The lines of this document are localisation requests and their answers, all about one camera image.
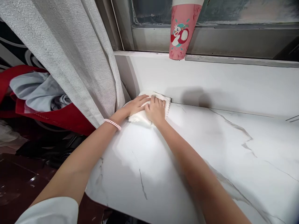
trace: window glass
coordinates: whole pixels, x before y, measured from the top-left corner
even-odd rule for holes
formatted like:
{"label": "window glass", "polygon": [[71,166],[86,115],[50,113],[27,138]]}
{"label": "window glass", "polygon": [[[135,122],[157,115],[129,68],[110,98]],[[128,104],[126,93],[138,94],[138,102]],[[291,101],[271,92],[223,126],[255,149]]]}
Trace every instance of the window glass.
{"label": "window glass", "polygon": [[[172,0],[131,0],[135,25],[171,24]],[[205,0],[197,25],[299,22],[298,0]]]}

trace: pink cup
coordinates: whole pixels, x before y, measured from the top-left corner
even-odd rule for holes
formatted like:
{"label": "pink cup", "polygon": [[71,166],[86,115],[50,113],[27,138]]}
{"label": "pink cup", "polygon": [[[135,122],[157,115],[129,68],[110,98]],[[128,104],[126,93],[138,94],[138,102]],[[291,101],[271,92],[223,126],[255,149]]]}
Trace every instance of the pink cup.
{"label": "pink cup", "polygon": [[203,0],[191,1],[198,4],[178,4],[172,6],[169,58],[184,59],[194,28],[202,9]]}

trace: red bag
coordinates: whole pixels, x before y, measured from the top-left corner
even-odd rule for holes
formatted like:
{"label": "red bag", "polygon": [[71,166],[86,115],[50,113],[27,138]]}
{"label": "red bag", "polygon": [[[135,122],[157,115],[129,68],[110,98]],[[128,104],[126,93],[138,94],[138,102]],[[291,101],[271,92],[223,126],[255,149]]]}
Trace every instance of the red bag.
{"label": "red bag", "polygon": [[[9,68],[0,73],[0,103],[2,102],[3,97],[6,94],[10,80],[16,76],[32,71],[48,72],[47,70],[42,68],[36,68],[28,65],[19,65],[13,68]],[[95,130],[95,127],[86,119],[86,117],[84,117],[84,115],[73,103],[60,110],[37,112],[27,107],[25,104],[25,100],[17,98],[15,113],[86,136],[90,135]]]}

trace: wrist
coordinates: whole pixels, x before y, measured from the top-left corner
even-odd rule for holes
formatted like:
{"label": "wrist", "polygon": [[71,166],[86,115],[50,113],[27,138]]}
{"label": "wrist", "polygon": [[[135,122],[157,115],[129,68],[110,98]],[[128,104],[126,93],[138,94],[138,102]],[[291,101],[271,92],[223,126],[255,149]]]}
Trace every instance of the wrist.
{"label": "wrist", "polygon": [[154,123],[154,125],[155,125],[158,129],[160,129],[160,128],[162,128],[162,127],[164,127],[165,125],[168,124],[167,121],[166,121],[165,119],[162,119],[162,120],[159,120],[159,121],[156,121],[156,122],[153,122],[153,123]]}
{"label": "wrist", "polygon": [[118,125],[121,125],[126,117],[128,117],[128,112],[124,110],[124,108],[121,108],[110,117],[110,120],[114,121]]}

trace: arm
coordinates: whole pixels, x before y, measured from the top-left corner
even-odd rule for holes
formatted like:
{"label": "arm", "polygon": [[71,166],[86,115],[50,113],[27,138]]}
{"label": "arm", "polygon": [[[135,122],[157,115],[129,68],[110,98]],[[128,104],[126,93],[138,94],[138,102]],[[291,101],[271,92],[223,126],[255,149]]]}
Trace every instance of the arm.
{"label": "arm", "polygon": [[[127,116],[144,109],[141,105],[150,100],[147,97],[136,97],[113,114],[110,120],[121,125]],[[90,173],[116,131],[115,126],[104,122],[69,155],[30,206],[49,198],[63,196],[73,198],[80,204]]]}
{"label": "arm", "polygon": [[200,155],[165,120],[165,102],[151,97],[145,105],[148,118],[156,125],[182,168],[206,223],[250,224]]}

